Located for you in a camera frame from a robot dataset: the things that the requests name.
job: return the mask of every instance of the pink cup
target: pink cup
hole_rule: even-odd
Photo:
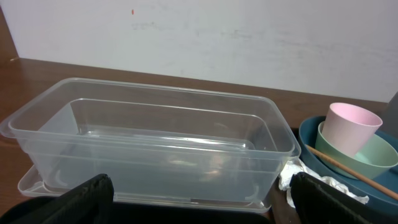
[[[332,103],[322,136],[340,152],[353,157],[382,124],[378,115],[364,108],[347,103]]]

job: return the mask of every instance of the white wall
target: white wall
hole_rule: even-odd
[[[396,0],[1,0],[1,6],[22,58],[376,101],[398,91]]]

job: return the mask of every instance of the mint green bowl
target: mint green bowl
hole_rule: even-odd
[[[341,164],[359,172],[369,179],[373,179],[390,168],[398,165],[397,151],[383,138],[374,134],[366,145],[352,158],[333,147],[321,133],[323,123],[318,126],[317,142],[315,149],[337,160]],[[346,177],[356,179],[345,171],[321,159],[331,170]]]

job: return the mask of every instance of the plastic storage box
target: plastic storage box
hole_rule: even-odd
[[[117,201],[181,207],[265,212],[300,154],[267,98],[83,78],[58,82],[0,128],[49,195],[104,173]]]

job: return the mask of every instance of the bowl rim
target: bowl rim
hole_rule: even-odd
[[[364,164],[364,165],[367,165],[367,166],[380,167],[380,168],[392,168],[392,167],[395,167],[396,165],[398,165],[398,152],[397,152],[397,151],[394,149],[394,147],[392,147],[386,140],[384,140],[382,137],[378,136],[377,134],[373,134],[373,135],[372,135],[372,138],[374,138],[374,137],[376,136],[377,138],[379,138],[380,140],[382,140],[382,142],[383,142],[385,145],[389,146],[389,149],[390,149],[391,151],[394,151],[394,152],[395,152],[395,155],[396,155],[396,163],[395,163],[395,164],[393,164],[393,165],[391,165],[391,166],[380,166],[380,165],[370,164],[370,163],[367,163],[367,162],[363,162],[363,161],[357,160],[357,159],[354,158],[354,157],[350,157],[350,156],[348,156],[348,155],[346,155],[346,154],[340,152],[339,150],[337,150],[337,148],[336,148],[335,146],[333,146],[332,144],[330,144],[330,142],[328,142],[328,140],[326,140],[325,137],[323,137],[322,132],[320,131],[320,128],[321,128],[321,126],[323,126],[324,123],[325,123],[325,121],[322,121],[321,123],[319,123],[318,128],[317,128],[317,129],[318,129],[318,135],[321,136],[321,138],[322,138],[330,147],[332,147],[332,148],[333,148],[335,151],[337,151],[339,154],[344,155],[345,157],[347,157],[349,160],[351,160],[351,161],[356,161],[356,162],[358,162],[358,163],[360,163],[360,164]]]

